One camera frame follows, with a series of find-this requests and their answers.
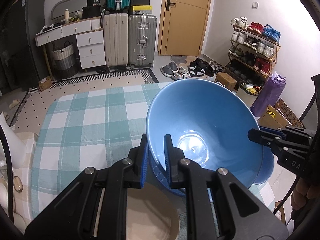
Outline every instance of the purple bag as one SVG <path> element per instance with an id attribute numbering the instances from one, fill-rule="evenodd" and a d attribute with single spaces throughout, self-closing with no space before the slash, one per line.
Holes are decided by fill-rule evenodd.
<path id="1" fill-rule="evenodd" d="M 260 117 L 264 114 L 268 105 L 274 106 L 284 90 L 285 85 L 285 78 L 278 75 L 276 72 L 271 74 L 271 78 L 267 80 L 261 93 L 250 108 L 253 115 L 255 117 Z"/>

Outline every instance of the door frame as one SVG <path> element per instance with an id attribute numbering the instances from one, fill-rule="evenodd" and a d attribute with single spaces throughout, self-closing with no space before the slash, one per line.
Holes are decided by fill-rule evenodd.
<path id="1" fill-rule="evenodd" d="M 205 31 L 206 31 L 206 29 L 207 29 L 207 23 L 208 23 L 210 5 L 211 5 L 211 0 L 208 0 L 207 13 L 206 13 L 206 16 L 205 16 L 204 30 L 203 30 L 203 32 L 202 32 L 201 44 L 200 44 L 200 49 L 199 49 L 198 57 L 200 57 L 201 51 L 202 51 L 202 47 L 203 47 L 203 41 L 204 41 Z M 158 56 L 160 56 L 160 52 L 161 52 L 161 43 L 162 43 L 162 34 L 163 34 L 163 24 L 164 24 L 165 8 L 166 8 L 166 0 L 162 0 L 162 3 L 161 3 L 161 13 L 160 13 L 160 23 L 159 23 L 159 33 L 158 33 L 158 46 L 157 46 Z"/>

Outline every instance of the light switch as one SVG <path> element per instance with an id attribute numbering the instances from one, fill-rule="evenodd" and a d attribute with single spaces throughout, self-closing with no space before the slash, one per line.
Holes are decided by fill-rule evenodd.
<path id="1" fill-rule="evenodd" d="M 253 2 L 252 4 L 252 8 L 257 8 L 259 7 L 259 3 L 258 2 Z"/>

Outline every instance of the silver suitcase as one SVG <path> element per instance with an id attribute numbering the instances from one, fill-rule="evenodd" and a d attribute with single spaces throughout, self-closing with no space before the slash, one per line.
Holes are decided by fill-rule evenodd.
<path id="1" fill-rule="evenodd" d="M 129 64 L 153 67 L 156 46 L 157 18 L 153 15 L 141 14 L 129 16 Z"/>
<path id="2" fill-rule="evenodd" d="M 103 39 L 107 66 L 127 65 L 128 15 L 126 13 L 103 17 Z"/>

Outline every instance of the door lock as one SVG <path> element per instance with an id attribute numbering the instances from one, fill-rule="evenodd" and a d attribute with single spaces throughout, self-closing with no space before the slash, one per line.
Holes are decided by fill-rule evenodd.
<path id="1" fill-rule="evenodd" d="M 167 11 L 170 9 L 170 5 L 176 5 L 174 2 L 170 2 L 170 0 L 167 0 Z"/>

